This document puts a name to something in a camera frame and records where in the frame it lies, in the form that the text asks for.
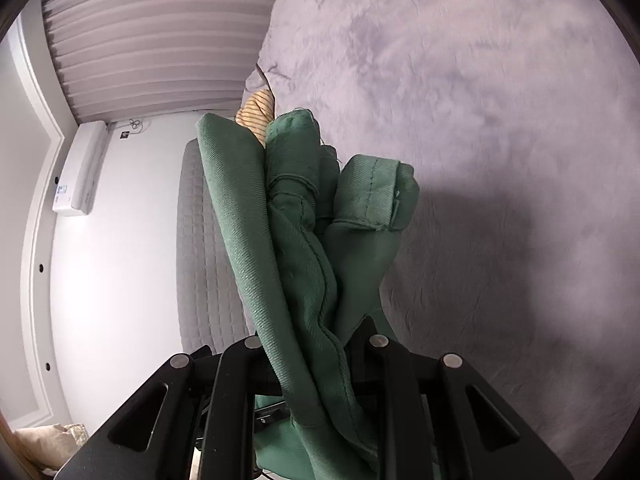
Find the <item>silver rivet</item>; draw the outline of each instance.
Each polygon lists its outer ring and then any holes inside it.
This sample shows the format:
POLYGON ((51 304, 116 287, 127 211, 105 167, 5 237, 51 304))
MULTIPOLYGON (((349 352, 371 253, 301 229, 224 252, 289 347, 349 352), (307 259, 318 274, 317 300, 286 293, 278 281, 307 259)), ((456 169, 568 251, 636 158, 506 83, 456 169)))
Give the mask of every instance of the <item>silver rivet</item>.
POLYGON ((262 341, 257 335, 252 335, 244 340, 244 346, 251 349, 260 348, 262 346, 262 341))
POLYGON ((369 338, 369 342, 371 343, 371 346, 375 346, 376 348, 384 348, 389 344, 389 339, 381 334, 376 334, 372 335, 369 338))
POLYGON ((171 358, 169 364, 173 368, 184 368, 189 364, 189 356, 187 354, 176 354, 171 358))
POLYGON ((442 362, 449 368, 460 368, 462 366, 462 357, 458 354, 447 354, 442 358, 442 362))

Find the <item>green garment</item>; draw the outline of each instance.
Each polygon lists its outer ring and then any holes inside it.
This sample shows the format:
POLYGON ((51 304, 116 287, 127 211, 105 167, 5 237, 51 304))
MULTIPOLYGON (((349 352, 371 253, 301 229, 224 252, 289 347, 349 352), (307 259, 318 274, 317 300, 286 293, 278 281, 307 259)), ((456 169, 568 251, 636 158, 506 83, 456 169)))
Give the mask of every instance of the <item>green garment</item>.
POLYGON ((271 123, 266 150, 213 114, 198 132, 238 289, 292 415, 256 435, 258 464, 293 480, 372 480, 376 428, 344 345, 365 316, 392 334, 378 288, 415 208, 413 170, 357 155, 340 173, 308 110, 271 123))

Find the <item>triangular cutout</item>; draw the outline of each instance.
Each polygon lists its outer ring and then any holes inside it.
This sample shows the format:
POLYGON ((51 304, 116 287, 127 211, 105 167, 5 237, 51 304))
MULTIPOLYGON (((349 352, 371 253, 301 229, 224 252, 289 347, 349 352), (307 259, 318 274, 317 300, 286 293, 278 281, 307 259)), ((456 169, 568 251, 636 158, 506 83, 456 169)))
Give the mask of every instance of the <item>triangular cutout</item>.
POLYGON ((151 441, 151 435, 156 420, 158 420, 166 391, 166 384, 158 384, 145 399, 133 408, 126 418, 113 428, 109 434, 109 440, 133 451, 146 450, 149 441, 151 441))
POLYGON ((496 451, 518 441, 518 431, 476 386, 468 386, 466 396, 474 413, 482 445, 487 451, 496 451))

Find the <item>gray pleated curtain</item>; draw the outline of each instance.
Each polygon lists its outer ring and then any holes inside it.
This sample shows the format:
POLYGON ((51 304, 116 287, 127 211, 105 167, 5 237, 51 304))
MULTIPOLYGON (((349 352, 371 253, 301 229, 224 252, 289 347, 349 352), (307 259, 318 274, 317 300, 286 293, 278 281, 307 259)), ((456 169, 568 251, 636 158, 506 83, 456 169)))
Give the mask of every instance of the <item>gray pleated curtain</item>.
POLYGON ((42 0, 78 121, 180 110, 233 115, 274 0, 42 0))

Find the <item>striped cloth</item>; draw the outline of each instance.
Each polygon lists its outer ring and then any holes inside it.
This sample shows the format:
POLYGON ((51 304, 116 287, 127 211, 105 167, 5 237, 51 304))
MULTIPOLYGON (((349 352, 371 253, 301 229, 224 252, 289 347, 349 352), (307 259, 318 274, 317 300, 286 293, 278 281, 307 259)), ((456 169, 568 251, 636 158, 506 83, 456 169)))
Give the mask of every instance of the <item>striped cloth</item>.
POLYGON ((264 133, 274 120, 275 98, 271 90, 258 90, 236 114, 236 123, 249 128, 264 146, 264 133))

